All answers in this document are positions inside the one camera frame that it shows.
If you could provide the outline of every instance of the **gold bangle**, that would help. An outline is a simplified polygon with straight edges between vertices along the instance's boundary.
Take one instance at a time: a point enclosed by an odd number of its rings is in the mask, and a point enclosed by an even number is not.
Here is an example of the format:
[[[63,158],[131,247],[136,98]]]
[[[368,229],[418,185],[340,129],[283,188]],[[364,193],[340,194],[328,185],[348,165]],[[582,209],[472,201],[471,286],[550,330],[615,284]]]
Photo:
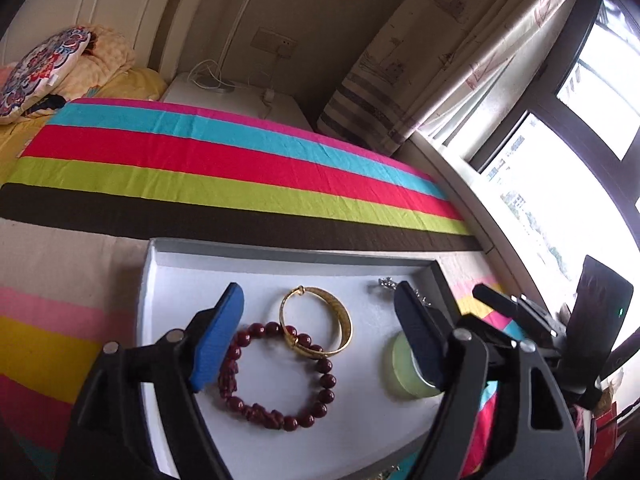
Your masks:
[[[291,335],[287,330],[287,325],[284,322],[284,305],[285,303],[287,303],[287,300],[294,294],[298,294],[301,296],[305,292],[310,292],[311,294],[323,300],[338,318],[338,323],[340,323],[340,332],[342,332],[342,338],[340,340],[340,346],[337,349],[321,352],[305,348],[303,346],[300,346],[298,337]],[[349,313],[347,312],[347,309],[344,307],[344,305],[340,303],[340,301],[333,294],[330,294],[326,290],[322,290],[321,288],[317,288],[314,286],[300,285],[296,288],[291,289],[287,293],[287,295],[283,298],[282,303],[280,303],[280,326],[282,327],[282,333],[284,334],[284,341],[286,341],[289,347],[300,355],[308,357],[310,359],[322,359],[325,357],[334,356],[342,352],[345,348],[347,348],[347,345],[351,342],[351,337],[353,336],[351,317],[349,316]]]

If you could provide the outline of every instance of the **striped curtain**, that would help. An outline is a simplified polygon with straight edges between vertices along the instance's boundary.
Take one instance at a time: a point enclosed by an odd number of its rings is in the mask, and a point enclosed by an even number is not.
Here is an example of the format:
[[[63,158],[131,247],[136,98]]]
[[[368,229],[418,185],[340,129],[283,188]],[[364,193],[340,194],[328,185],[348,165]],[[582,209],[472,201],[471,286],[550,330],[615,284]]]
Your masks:
[[[564,1],[405,0],[338,86],[318,130],[385,155],[418,129],[436,136]]]

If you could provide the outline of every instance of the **window frame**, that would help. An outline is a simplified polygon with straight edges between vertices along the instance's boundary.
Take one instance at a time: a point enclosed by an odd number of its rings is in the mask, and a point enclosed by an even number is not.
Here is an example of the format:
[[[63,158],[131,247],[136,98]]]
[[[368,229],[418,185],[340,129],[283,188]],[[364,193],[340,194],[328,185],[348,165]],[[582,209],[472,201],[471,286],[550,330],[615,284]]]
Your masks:
[[[620,160],[604,140],[556,95],[577,62],[602,0],[576,0],[555,45],[515,106],[472,157],[482,173],[528,114],[558,135],[598,179],[640,248],[640,129]]]

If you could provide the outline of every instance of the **wall outlet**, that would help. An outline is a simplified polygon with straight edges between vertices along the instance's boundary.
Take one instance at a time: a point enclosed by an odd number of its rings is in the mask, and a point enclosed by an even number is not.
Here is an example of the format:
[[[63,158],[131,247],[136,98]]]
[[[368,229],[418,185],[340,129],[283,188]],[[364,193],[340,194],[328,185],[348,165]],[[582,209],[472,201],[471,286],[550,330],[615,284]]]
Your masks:
[[[265,52],[279,54],[284,59],[289,59],[298,46],[298,42],[272,30],[259,28],[251,40],[251,46]]]

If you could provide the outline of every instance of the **bedsheet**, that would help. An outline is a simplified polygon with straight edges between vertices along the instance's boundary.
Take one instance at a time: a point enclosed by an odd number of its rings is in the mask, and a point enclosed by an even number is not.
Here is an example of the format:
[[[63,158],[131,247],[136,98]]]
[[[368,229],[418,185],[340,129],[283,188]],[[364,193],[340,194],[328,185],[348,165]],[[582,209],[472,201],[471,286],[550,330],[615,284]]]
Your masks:
[[[476,283],[499,286],[430,177],[268,121],[142,101],[72,102],[0,188],[0,217],[0,412],[48,476],[102,343],[133,341],[151,237],[419,251],[439,261],[462,312],[517,332],[471,296]],[[465,472],[482,460],[494,402],[490,385]]]

